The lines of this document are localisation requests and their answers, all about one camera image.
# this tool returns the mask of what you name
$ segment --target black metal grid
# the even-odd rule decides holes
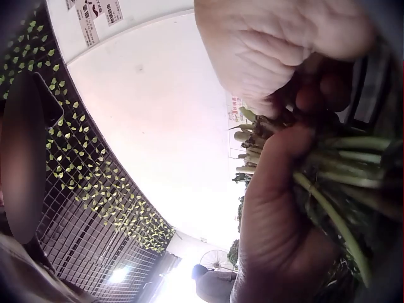
[[[166,248],[172,236],[171,226],[130,179],[84,108],[59,53],[45,6],[39,7],[27,20],[35,20],[36,26],[27,33],[31,21],[23,22],[21,33],[15,36],[8,50],[11,56],[5,54],[3,64],[7,64],[8,68],[0,71],[0,77],[2,74],[5,76],[0,84],[0,96],[8,91],[11,70],[17,73],[19,69],[32,65],[32,71],[39,72],[49,86],[54,84],[51,90],[65,110],[63,124],[54,127],[48,136],[46,196],[43,218],[37,230],[38,238],[60,278],[88,291],[102,302],[133,302],[159,261],[160,253],[152,250],[152,247],[156,248],[156,241],[159,241],[161,246],[158,249],[163,251]],[[43,26],[40,32],[37,30],[39,25]],[[30,50],[24,56],[20,55],[18,62],[14,63],[14,49],[25,49],[28,44]],[[95,167],[99,168],[98,176]],[[138,200],[136,196],[145,201],[143,214],[133,209]],[[124,219],[123,212],[117,212],[114,220],[112,216],[103,216],[103,207],[95,209],[95,205],[99,206],[109,197],[121,197],[119,207],[133,209],[126,214],[129,214],[130,221],[140,222],[137,233],[128,234],[127,230],[124,233],[121,231],[122,225],[114,225]],[[141,219],[144,217],[149,217],[155,227],[146,224]],[[153,240],[150,233],[155,232],[157,227],[159,234]],[[138,235],[148,237],[149,242],[139,240]],[[113,270],[124,267],[129,269],[125,279],[110,283]]]

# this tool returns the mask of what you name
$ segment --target white wall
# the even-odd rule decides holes
[[[67,11],[65,0],[47,0],[52,26],[66,63],[87,50],[74,8]],[[100,42],[144,22],[194,7],[193,0],[119,0],[123,20],[108,26],[105,14],[94,20]]]

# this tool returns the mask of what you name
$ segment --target white ceiling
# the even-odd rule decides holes
[[[193,13],[120,33],[68,69],[112,151],[164,218],[230,247],[244,188],[231,182],[239,163],[229,158],[226,93]]]

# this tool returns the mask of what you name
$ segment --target light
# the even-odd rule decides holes
[[[110,283],[120,283],[123,280],[125,280],[126,275],[129,272],[129,268],[124,267],[124,268],[119,268],[116,269],[112,272],[111,277],[109,278],[108,282]]]

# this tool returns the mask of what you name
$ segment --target poster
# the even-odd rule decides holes
[[[66,0],[67,10],[70,10],[74,6],[75,0]]]
[[[87,47],[92,47],[99,42],[99,39],[91,17],[89,5],[85,0],[76,0],[76,11]]]
[[[114,25],[123,19],[118,0],[101,0],[101,7],[107,17],[109,26]]]
[[[86,3],[93,20],[98,18],[103,13],[101,0],[86,0]]]

